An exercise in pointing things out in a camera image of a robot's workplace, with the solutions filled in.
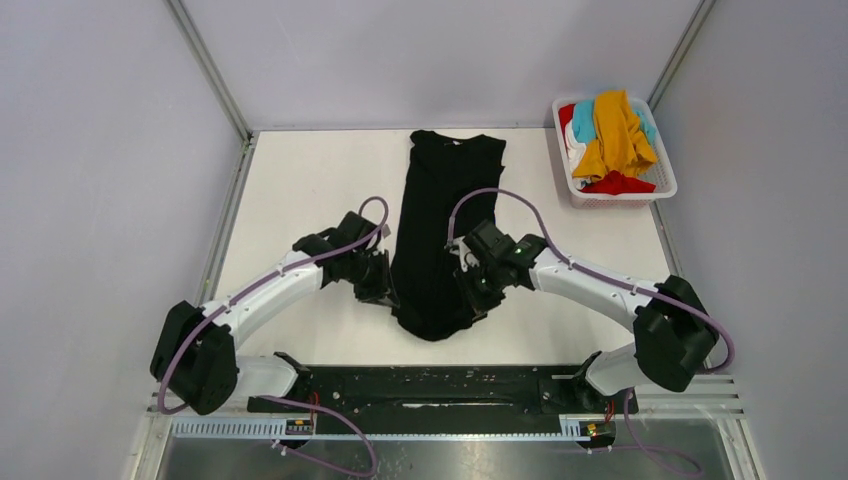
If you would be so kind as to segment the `black t shirt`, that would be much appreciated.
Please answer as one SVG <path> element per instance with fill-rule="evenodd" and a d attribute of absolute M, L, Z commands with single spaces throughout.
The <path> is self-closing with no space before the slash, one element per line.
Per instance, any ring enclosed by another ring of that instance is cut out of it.
<path fill-rule="evenodd" d="M 399 298 L 392 315 L 410 334 L 440 341 L 475 322 L 454 277 L 458 257 L 447 249 L 451 212 L 465 195 L 500 186 L 507 142 L 487 135 L 455 139 L 428 130 L 413 132 L 410 140 L 391 261 Z"/>

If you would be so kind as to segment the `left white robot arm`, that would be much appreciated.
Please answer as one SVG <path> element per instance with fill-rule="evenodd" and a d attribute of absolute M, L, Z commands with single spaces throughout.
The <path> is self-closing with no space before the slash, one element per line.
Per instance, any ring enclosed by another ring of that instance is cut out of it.
<path fill-rule="evenodd" d="M 295 302 L 340 281 L 362 303 L 391 306 L 384 223 L 349 211 L 336 227 L 302 237 L 270 269 L 234 293 L 200 306 L 181 301 L 167 313 L 151 375 L 199 415 L 230 400 L 272 398 L 288 411 L 309 401 L 308 370 L 291 356 L 240 353 L 246 340 Z"/>

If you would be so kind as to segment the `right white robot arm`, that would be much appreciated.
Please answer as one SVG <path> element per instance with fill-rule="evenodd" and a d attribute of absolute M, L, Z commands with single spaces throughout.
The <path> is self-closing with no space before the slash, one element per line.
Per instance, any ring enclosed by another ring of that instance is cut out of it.
<path fill-rule="evenodd" d="M 718 329 L 680 277 L 634 279 L 570 257 L 545 236 L 514 240 L 491 221 L 450 239 L 446 248 L 458 258 L 454 276 L 478 316 L 497 308 L 507 288 L 521 287 L 574 301 L 632 334 L 630 344 L 592 354 L 573 375 L 573 396 L 583 410 L 597 412 L 613 395 L 641 385 L 682 393 L 718 343 Z"/>

